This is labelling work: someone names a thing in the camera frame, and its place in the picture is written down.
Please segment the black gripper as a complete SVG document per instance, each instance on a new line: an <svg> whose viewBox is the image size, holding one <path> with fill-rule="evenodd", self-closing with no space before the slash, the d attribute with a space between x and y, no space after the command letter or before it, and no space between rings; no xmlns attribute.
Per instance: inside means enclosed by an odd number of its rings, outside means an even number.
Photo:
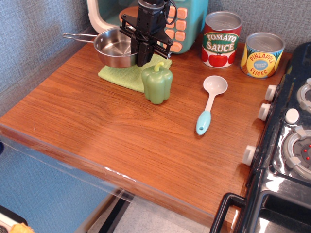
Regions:
<svg viewBox="0 0 311 233"><path fill-rule="evenodd" d="M136 17L121 15L120 31L131 38L131 53L138 53L137 66L150 62L155 52L170 52L172 39L165 33L173 0L139 0Z"/></svg>

